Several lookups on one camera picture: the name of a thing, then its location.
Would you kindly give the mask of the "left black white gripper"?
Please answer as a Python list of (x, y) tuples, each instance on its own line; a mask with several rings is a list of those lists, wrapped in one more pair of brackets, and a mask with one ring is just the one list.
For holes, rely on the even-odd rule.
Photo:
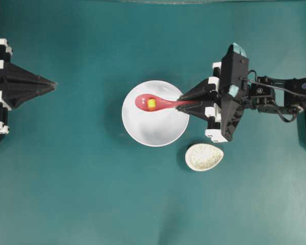
[(0, 83), (0, 142), (10, 131), (8, 112), (18, 108), (24, 102), (44, 95), (56, 88), (56, 83), (40, 75), (35, 75), (21, 67), (10, 63), (13, 55), (8, 41), (0, 38), (0, 82), (2, 78), (9, 82)]

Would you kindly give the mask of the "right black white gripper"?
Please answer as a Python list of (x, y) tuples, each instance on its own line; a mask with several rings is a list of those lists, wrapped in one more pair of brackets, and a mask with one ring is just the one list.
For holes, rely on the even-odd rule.
[[(245, 50), (238, 44), (229, 46), (221, 62), (213, 64), (217, 75), (204, 79), (176, 101), (176, 110), (208, 121), (205, 135), (214, 143), (230, 142), (243, 112), (248, 96), (248, 85), (242, 79), (248, 76)], [(216, 92), (216, 100), (193, 101)]]

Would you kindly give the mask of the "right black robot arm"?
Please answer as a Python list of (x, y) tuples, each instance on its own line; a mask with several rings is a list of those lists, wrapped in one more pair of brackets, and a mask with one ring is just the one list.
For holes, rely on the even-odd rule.
[(230, 142), (246, 109), (275, 114), (291, 123), (306, 111), (306, 78), (275, 79), (249, 69), (245, 50), (231, 44), (213, 75), (181, 95), (176, 109), (205, 120), (205, 135)]

